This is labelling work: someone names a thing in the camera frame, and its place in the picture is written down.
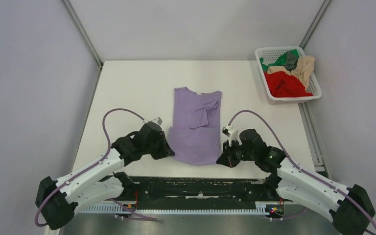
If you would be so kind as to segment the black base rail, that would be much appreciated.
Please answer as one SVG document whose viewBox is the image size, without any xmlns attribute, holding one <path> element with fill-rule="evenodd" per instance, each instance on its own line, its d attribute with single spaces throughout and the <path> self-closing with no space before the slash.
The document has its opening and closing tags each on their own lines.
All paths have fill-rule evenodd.
<svg viewBox="0 0 376 235">
<path fill-rule="evenodd" d="M 141 210 L 254 209 L 256 202 L 280 202 L 262 180 L 131 176 L 120 202 L 135 202 Z"/>
</svg>

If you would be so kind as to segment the grey t shirt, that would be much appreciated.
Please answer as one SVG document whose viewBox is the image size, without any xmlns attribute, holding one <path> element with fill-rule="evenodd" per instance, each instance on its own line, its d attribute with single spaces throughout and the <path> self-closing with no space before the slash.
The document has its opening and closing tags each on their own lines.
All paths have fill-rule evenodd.
<svg viewBox="0 0 376 235">
<path fill-rule="evenodd" d="M 292 71 L 296 68 L 298 60 L 298 56 L 288 51 L 285 54 L 285 62 L 283 63 L 283 66 L 286 68 L 287 71 Z"/>
</svg>

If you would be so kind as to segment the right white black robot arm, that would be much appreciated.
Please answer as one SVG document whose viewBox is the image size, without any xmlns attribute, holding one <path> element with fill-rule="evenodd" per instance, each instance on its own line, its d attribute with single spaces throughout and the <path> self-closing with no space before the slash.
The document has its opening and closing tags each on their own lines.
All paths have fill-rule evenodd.
<svg viewBox="0 0 376 235">
<path fill-rule="evenodd" d="M 287 157 L 279 148 L 267 145 L 255 129 L 241 133 L 226 126 L 228 140 L 217 164 L 233 168 L 241 161 L 251 161 L 269 173 L 263 194 L 301 204 L 330 221 L 342 235 L 362 235 L 372 224 L 376 211 L 365 188 L 332 181 Z"/>
</svg>

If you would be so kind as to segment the white plastic basket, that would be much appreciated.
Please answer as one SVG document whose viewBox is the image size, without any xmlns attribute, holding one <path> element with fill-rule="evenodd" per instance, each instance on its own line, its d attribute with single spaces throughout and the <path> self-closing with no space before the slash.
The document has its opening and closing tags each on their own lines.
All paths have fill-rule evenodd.
<svg viewBox="0 0 376 235">
<path fill-rule="evenodd" d="M 255 50 L 255 56 L 257 59 L 263 58 L 264 62 L 274 63 L 282 54 L 290 50 L 297 50 L 299 56 L 304 56 L 304 50 L 299 46 L 276 46 L 276 47 L 260 47 Z M 258 64 L 258 71 L 262 76 L 262 81 L 265 88 L 266 97 L 270 104 L 281 104 L 281 103 L 304 103 L 309 100 L 318 99 L 322 96 L 322 91 L 317 81 L 314 72 L 311 73 L 309 77 L 308 91 L 313 94 L 313 96 L 302 96 L 302 97 L 274 97 L 269 91 L 269 87 L 266 78 L 263 74 L 263 67 L 261 63 Z"/>
</svg>

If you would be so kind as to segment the green t shirt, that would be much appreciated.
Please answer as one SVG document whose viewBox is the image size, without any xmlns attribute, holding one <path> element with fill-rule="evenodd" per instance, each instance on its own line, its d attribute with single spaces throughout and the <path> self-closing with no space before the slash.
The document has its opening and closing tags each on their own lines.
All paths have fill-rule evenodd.
<svg viewBox="0 0 376 235">
<path fill-rule="evenodd" d="M 283 63 L 285 62 L 285 54 L 290 51 L 296 56 L 300 58 L 300 54 L 297 49 L 291 49 L 291 50 L 270 50 L 263 52 L 262 56 L 260 56 L 258 59 L 260 61 L 260 64 L 262 66 L 262 69 L 264 72 L 267 73 L 273 73 L 276 71 L 284 71 L 286 68 L 283 66 Z"/>
</svg>

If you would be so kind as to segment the red t shirt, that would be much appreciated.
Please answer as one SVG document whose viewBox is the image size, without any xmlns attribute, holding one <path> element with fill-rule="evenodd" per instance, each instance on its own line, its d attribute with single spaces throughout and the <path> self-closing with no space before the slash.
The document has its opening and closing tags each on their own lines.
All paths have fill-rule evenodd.
<svg viewBox="0 0 376 235">
<path fill-rule="evenodd" d="M 268 74 L 264 76 L 270 94 L 276 98 L 297 98 L 313 96 L 306 91 L 304 85 L 294 76 L 286 74 L 284 71 Z"/>
</svg>

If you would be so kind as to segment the beige t shirt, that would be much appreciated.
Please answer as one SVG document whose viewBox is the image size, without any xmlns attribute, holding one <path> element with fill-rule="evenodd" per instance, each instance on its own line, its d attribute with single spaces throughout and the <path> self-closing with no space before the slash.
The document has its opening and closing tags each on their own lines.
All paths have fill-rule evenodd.
<svg viewBox="0 0 376 235">
<path fill-rule="evenodd" d="M 297 67 L 293 71 L 286 72 L 286 70 L 284 70 L 282 72 L 285 72 L 287 75 L 292 75 L 296 77 L 303 84 L 303 86 L 305 87 L 305 90 L 308 91 L 309 84 L 310 84 L 310 76 L 314 71 L 314 66 L 315 66 L 315 57 L 305 55 L 299 58 Z"/>
</svg>

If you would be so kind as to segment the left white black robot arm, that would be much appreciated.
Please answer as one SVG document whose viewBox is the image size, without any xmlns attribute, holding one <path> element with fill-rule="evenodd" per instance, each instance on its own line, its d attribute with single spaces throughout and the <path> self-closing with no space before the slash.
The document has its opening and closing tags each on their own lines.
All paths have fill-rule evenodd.
<svg viewBox="0 0 376 235">
<path fill-rule="evenodd" d="M 157 121 L 146 122 L 140 130 L 118 138 L 105 154 L 84 167 L 55 180 L 49 176 L 42 179 L 35 200 L 35 218 L 42 216 L 45 222 L 36 225 L 58 230 L 90 205 L 118 197 L 131 198 L 133 183 L 120 170 L 143 155 L 155 160 L 174 156 Z"/>
</svg>

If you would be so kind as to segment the purple t shirt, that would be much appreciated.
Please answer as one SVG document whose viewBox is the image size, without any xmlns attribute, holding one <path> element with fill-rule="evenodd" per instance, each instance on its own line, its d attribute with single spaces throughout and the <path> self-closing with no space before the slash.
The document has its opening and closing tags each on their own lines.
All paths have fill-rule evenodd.
<svg viewBox="0 0 376 235">
<path fill-rule="evenodd" d="M 174 89 L 173 123 L 167 139 L 175 160 L 189 165 L 216 163 L 221 154 L 221 100 L 221 91 Z"/>
</svg>

